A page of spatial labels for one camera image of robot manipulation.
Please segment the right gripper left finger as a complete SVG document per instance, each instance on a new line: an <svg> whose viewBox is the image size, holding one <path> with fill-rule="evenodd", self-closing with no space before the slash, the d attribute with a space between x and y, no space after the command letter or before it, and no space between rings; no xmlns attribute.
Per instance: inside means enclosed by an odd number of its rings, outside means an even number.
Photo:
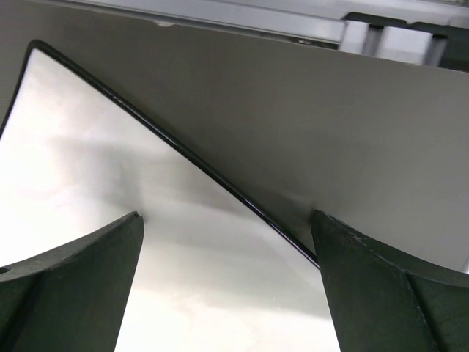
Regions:
<svg viewBox="0 0 469 352"><path fill-rule="evenodd" d="M114 351L143 239L132 212L1 267L1 350Z"/></svg>

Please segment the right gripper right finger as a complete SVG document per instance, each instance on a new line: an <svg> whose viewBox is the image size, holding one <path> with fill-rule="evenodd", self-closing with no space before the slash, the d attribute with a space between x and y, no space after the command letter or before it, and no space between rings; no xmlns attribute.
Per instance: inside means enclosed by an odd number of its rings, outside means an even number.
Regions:
<svg viewBox="0 0 469 352"><path fill-rule="evenodd" d="M321 210L311 234L341 351L467 351L468 275Z"/></svg>

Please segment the white square plate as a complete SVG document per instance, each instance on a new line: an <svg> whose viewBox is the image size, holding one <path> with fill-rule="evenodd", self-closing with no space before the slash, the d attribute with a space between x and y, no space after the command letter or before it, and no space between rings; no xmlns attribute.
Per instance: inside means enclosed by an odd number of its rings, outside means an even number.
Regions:
<svg viewBox="0 0 469 352"><path fill-rule="evenodd" d="M170 133L40 40L1 124L1 263L136 211L118 351L337 351L313 257Z"/></svg>

